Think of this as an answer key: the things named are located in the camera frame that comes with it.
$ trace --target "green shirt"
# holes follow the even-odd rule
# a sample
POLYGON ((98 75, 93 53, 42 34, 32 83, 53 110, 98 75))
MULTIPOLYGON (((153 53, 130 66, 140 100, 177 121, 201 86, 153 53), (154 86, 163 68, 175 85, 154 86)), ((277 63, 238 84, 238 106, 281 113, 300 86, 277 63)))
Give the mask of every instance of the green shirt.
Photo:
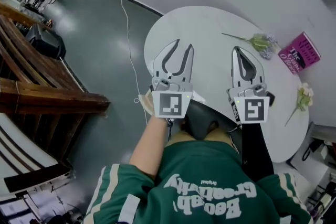
POLYGON ((155 182, 132 165, 103 168, 84 224, 269 224, 285 216, 313 223, 293 175, 252 182, 226 143, 190 141, 164 149, 155 182))

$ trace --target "white table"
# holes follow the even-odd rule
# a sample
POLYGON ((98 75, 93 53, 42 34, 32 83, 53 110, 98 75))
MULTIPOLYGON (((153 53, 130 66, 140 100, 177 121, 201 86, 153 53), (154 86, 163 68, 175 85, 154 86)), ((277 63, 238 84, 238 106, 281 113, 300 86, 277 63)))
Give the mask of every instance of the white table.
POLYGON ((154 24, 146 38, 144 57, 149 72, 158 53, 179 38, 179 47, 166 65, 170 72, 178 71, 184 51, 192 44, 194 90, 207 106, 234 121, 226 93, 232 87, 232 49, 235 46, 247 49, 261 62, 267 90, 276 96, 267 122, 261 125, 269 154, 273 162, 286 161, 300 147, 308 127, 308 111, 297 111, 285 127, 295 108, 299 77, 289 71, 277 54, 265 60, 250 44, 221 33, 250 38, 262 31, 234 14, 212 7, 190 6, 167 13, 154 24))

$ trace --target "flower stem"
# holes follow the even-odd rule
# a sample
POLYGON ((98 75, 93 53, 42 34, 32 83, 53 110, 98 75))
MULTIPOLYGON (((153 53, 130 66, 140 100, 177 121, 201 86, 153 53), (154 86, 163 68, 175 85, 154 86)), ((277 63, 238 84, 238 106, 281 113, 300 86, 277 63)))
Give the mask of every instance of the flower stem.
POLYGON ((233 36, 233 35, 226 34, 226 33, 222 33, 222 34, 225 35, 225 36, 234 37, 234 38, 237 38, 237 39, 240 39, 240 40, 249 41, 249 39, 247 39, 247 38, 237 37, 237 36, 233 36))
POLYGON ((293 110, 292 114, 290 115, 289 119, 287 120, 285 126, 287 125, 287 123, 289 122, 289 120, 292 118, 292 116, 294 115, 295 111, 297 111, 298 107, 296 106, 295 109, 293 110))

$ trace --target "white cable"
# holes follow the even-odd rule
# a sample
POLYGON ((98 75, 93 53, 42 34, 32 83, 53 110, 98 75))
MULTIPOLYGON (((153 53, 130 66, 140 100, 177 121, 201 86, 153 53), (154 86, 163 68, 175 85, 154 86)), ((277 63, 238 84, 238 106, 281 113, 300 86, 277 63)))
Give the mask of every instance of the white cable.
MULTIPOLYGON (((132 67, 133 67, 133 70, 134 70, 134 74, 135 74, 135 81, 137 83, 136 85, 136 88, 138 90, 138 94, 140 95, 140 90, 139 90, 139 83, 138 83, 138 74, 137 74, 137 71, 135 70, 135 67, 134 67, 134 64, 133 64, 133 61, 132 61, 132 57, 131 57, 131 47, 130 47, 130 26, 129 26, 129 21, 128 21, 128 15, 127 15, 127 12, 124 8, 124 5, 122 3, 122 0, 120 0, 121 2, 121 7, 122 9, 124 10, 125 12, 125 15, 126 15, 126 20, 127 20, 127 43, 128 43, 128 50, 129 50, 129 57, 130 57, 130 61, 131 61, 131 64, 132 64, 132 67)), ((135 98, 134 99, 134 102, 137 104, 139 103, 139 98, 135 98)), ((145 119, 146 119, 146 124, 148 124, 148 121, 147 121, 147 115, 146 115, 146 110, 144 107, 142 107, 143 109, 143 113, 145 113, 145 119)))

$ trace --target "pink book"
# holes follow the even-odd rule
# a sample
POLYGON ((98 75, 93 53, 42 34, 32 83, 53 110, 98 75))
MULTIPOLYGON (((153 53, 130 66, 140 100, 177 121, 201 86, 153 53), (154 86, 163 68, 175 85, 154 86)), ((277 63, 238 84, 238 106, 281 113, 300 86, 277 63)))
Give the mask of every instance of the pink book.
POLYGON ((321 59, 321 55, 305 32, 282 49, 278 55, 293 74, 297 74, 321 59))

